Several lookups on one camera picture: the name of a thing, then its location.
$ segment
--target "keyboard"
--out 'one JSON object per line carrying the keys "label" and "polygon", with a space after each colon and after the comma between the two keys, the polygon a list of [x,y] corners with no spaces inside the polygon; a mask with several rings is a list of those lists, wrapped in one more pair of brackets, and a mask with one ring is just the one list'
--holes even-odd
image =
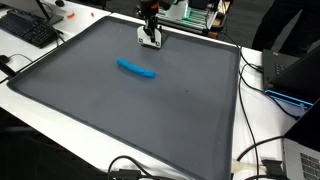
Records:
{"label": "keyboard", "polygon": [[306,180],[320,180],[319,159],[301,153],[303,176]]}
{"label": "keyboard", "polygon": [[281,74],[284,70],[286,70],[288,67],[281,65],[281,64],[275,64],[275,71],[276,71],[276,75]]}
{"label": "keyboard", "polygon": [[0,18],[0,29],[39,48],[57,39],[57,33],[53,27],[15,11],[9,11]]}

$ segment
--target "computer screen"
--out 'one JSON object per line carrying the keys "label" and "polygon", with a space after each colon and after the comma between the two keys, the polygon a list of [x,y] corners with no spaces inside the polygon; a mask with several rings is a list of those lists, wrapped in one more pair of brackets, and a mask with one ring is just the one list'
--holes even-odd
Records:
{"label": "computer screen", "polygon": [[0,4],[5,4],[13,9],[18,9],[42,19],[48,19],[45,10],[39,0],[0,0]]}

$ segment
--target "white desk surface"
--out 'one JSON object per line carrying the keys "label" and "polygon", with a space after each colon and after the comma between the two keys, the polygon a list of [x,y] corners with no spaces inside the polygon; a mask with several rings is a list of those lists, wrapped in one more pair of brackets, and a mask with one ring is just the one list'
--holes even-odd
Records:
{"label": "white desk surface", "polygon": [[[54,3],[54,0],[46,0],[46,2]],[[99,18],[110,14],[106,11],[73,4],[67,1],[65,1],[65,4],[66,6],[58,11],[58,14],[65,17],[64,20],[54,25],[54,27],[66,34],[65,39],[75,36]],[[72,12],[74,12],[76,16],[72,19],[67,19],[66,15],[69,15]],[[91,12],[94,12],[95,17],[91,17]],[[143,23],[141,20],[119,14],[111,14],[111,16]],[[224,43],[172,28],[164,27],[164,29],[185,34],[187,36],[195,36],[209,41]],[[38,49],[3,31],[0,31],[0,39],[5,39],[0,42],[0,54],[10,56],[11,54],[20,53],[33,60],[36,60],[56,47],[56,44],[53,43],[44,49]],[[249,62],[261,64],[261,52],[244,48],[243,54]],[[28,63],[27,60],[17,56],[11,60],[9,66],[14,70],[18,70]],[[0,72],[0,80],[4,78],[5,75]],[[261,75],[249,67],[244,71],[244,78],[254,87],[262,88]],[[263,97],[261,94],[247,88],[244,84],[242,85],[241,91],[244,106],[257,142],[274,136],[283,135],[295,123],[294,120],[285,115],[273,104],[273,102]],[[180,174],[170,166],[167,166],[126,144],[11,91],[6,86],[6,82],[0,84],[0,94],[0,106],[3,109],[99,169],[106,170],[114,158],[120,155],[128,155],[143,163],[153,175],[168,176],[176,179],[188,179],[187,176]],[[293,114],[302,113],[299,108],[287,104],[283,105],[285,109]],[[238,100],[233,131],[232,157],[237,158],[238,155],[250,145],[252,145],[252,138]],[[260,159],[268,158],[282,160],[281,149],[282,147],[279,140],[261,145],[258,148]],[[256,164],[254,151],[248,153],[248,155],[243,158],[242,162]],[[118,161],[114,167],[135,168],[135,166],[127,160]],[[255,171],[241,171],[235,174],[234,179],[245,179],[253,175],[255,175]]]}

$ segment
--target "power cord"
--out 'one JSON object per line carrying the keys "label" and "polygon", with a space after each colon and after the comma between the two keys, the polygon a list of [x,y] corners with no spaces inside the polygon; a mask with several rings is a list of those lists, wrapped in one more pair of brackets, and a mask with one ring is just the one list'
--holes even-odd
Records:
{"label": "power cord", "polygon": [[242,67],[242,70],[240,72],[240,80],[239,80],[239,84],[238,84],[238,91],[239,91],[239,99],[240,99],[240,104],[241,104],[241,108],[242,108],[242,111],[243,111],[243,114],[244,114],[244,117],[246,119],[246,122],[247,122],[247,125],[249,127],[249,131],[250,131],[250,134],[251,134],[251,137],[252,137],[252,141],[253,141],[253,144],[255,145],[254,146],[254,149],[255,149],[255,154],[256,154],[256,161],[257,161],[257,176],[259,176],[259,155],[258,155],[258,149],[257,149],[257,146],[256,146],[256,139],[254,137],[254,134],[253,134],[253,131],[252,131],[252,128],[250,126],[250,122],[248,120],[248,116],[247,116],[247,113],[245,111],[245,108],[244,108],[244,105],[243,105],[243,101],[242,101],[242,96],[241,96],[241,81],[243,80],[242,78],[242,73],[244,71],[244,68],[246,66],[248,66],[249,64],[245,64],[243,67]]}
{"label": "power cord", "polygon": [[51,16],[50,16],[49,20],[51,20],[52,17],[53,17],[53,10],[52,10],[52,8],[51,8],[48,4],[46,4],[46,3],[41,3],[41,4],[42,4],[42,5],[45,5],[45,6],[50,10]]}
{"label": "power cord", "polygon": [[11,59],[14,56],[22,56],[22,57],[26,58],[28,61],[30,61],[31,63],[33,62],[30,58],[28,58],[27,56],[25,56],[23,54],[13,54],[13,55],[9,56],[9,59]]}
{"label": "power cord", "polygon": [[262,145],[262,144],[265,144],[265,143],[268,143],[268,142],[277,140],[277,139],[282,139],[282,138],[283,138],[283,136],[276,136],[276,137],[273,137],[273,138],[270,138],[270,139],[266,139],[266,140],[260,141],[260,142],[258,142],[258,143],[256,143],[256,144],[248,147],[246,150],[244,150],[244,151],[238,156],[237,161],[240,162],[240,161],[242,160],[242,158],[243,158],[249,151],[251,151],[253,148],[258,147],[258,146],[260,146],[260,145]]}
{"label": "power cord", "polygon": [[275,180],[283,180],[282,178],[276,178],[276,177],[273,177],[273,176],[268,176],[268,175],[259,175],[259,176],[252,176],[252,177],[249,177],[245,180],[254,180],[254,179],[259,179],[259,178],[267,178],[267,179],[275,179]]}
{"label": "power cord", "polygon": [[[35,21],[38,21],[37,17],[35,17],[35,16],[32,15],[31,13],[26,13],[26,12],[23,12],[23,11],[19,11],[19,12],[24,13],[24,14],[26,14],[26,15],[29,15],[29,16],[32,17]],[[54,30],[54,32],[56,33],[56,35],[57,35],[57,38],[56,38],[57,47],[60,46],[60,45],[59,45],[59,39],[61,39],[61,41],[62,41],[63,43],[65,43],[65,40],[60,36],[60,34],[63,34],[63,32],[56,30],[52,25],[49,25],[49,24],[47,24],[47,25],[50,26],[50,27]]]}
{"label": "power cord", "polygon": [[[249,63],[249,62],[246,60],[246,58],[243,56],[242,47],[240,47],[228,34],[223,33],[223,32],[221,32],[221,33],[222,33],[222,34],[225,34],[226,37],[228,37],[228,38],[231,40],[231,42],[232,42],[235,46],[237,46],[237,48],[240,49],[240,55],[241,55],[243,61],[244,61],[248,66],[250,66],[252,69],[254,69],[254,70],[256,70],[256,71],[258,71],[258,72],[260,72],[260,73],[263,73],[263,67],[262,67],[262,66],[258,66],[258,65]],[[288,116],[294,118],[295,120],[298,120],[298,119],[300,118],[299,116],[295,116],[295,115],[292,115],[292,114],[288,113],[276,100],[274,100],[273,98],[270,98],[269,96],[267,96],[263,91],[261,91],[261,90],[259,90],[259,89],[257,89],[257,88],[254,88],[254,87],[252,87],[252,86],[250,86],[250,85],[246,82],[246,80],[242,77],[242,74],[241,74],[241,73],[239,73],[239,74],[240,74],[240,78],[242,79],[242,81],[243,81],[249,88],[251,88],[251,89],[253,89],[253,90],[255,90],[255,91],[258,91],[258,92],[260,92],[261,94],[263,94],[263,95],[265,95],[266,97],[268,97],[269,99],[271,99],[285,114],[287,114]]]}
{"label": "power cord", "polygon": [[[120,169],[119,171],[111,171],[113,164],[119,159],[127,159],[127,160],[131,161],[140,171],[139,170],[124,170],[124,169]],[[125,155],[115,158],[110,163],[109,168],[108,168],[108,180],[110,180],[110,178],[112,178],[112,179],[130,179],[130,180],[138,180],[141,178],[156,179],[156,180],[173,180],[171,178],[162,177],[162,176],[152,176],[149,172],[147,172],[141,166],[141,164],[137,160],[133,159],[130,156],[125,156]]]}
{"label": "power cord", "polygon": [[251,64],[249,63],[246,58],[243,56],[243,53],[242,53],[242,47],[240,47],[228,34],[224,33],[224,32],[220,32],[220,34],[224,34],[226,37],[229,38],[229,40],[235,45],[237,46],[237,48],[240,49],[240,56],[242,57],[243,61],[248,64],[248,66],[250,66],[252,69],[262,73],[263,72],[263,67],[262,66],[258,66],[258,65],[255,65],[255,64]]}
{"label": "power cord", "polygon": [[298,120],[298,119],[300,118],[300,116],[295,116],[295,115],[292,115],[292,114],[288,113],[275,99],[267,96],[267,95],[266,95],[263,91],[261,91],[260,89],[257,89],[257,88],[254,88],[254,87],[250,86],[250,85],[246,82],[246,80],[243,78],[243,76],[242,76],[242,74],[241,74],[240,72],[239,72],[239,75],[240,75],[240,78],[242,79],[242,81],[244,82],[244,84],[245,84],[246,86],[248,86],[250,89],[255,90],[255,91],[261,93],[262,95],[268,97],[268,98],[269,98],[270,100],[272,100],[272,101],[280,108],[280,110],[282,110],[285,114],[287,114],[288,116],[292,117],[292,118],[295,119],[295,120]]}
{"label": "power cord", "polygon": [[[45,56],[47,56],[48,54],[52,53],[53,51],[55,51],[55,49],[52,49],[51,51],[49,51],[49,52],[45,53],[44,55],[40,56],[38,58],[38,60],[44,58]],[[33,65],[33,63],[30,63],[30,64],[24,66],[23,68],[19,69],[17,72],[21,72],[21,71],[27,69],[28,67],[30,67],[31,65]],[[9,77],[6,77],[5,79],[0,81],[0,84],[4,83],[5,81],[8,81],[8,80],[9,80]]]}

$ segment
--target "gray mat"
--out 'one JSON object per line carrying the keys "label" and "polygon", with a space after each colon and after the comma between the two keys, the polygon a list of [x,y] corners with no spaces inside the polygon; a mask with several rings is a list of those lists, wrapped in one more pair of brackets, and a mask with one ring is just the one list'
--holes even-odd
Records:
{"label": "gray mat", "polygon": [[193,178],[229,179],[239,50],[170,32],[150,49],[137,27],[105,17],[8,86]]}

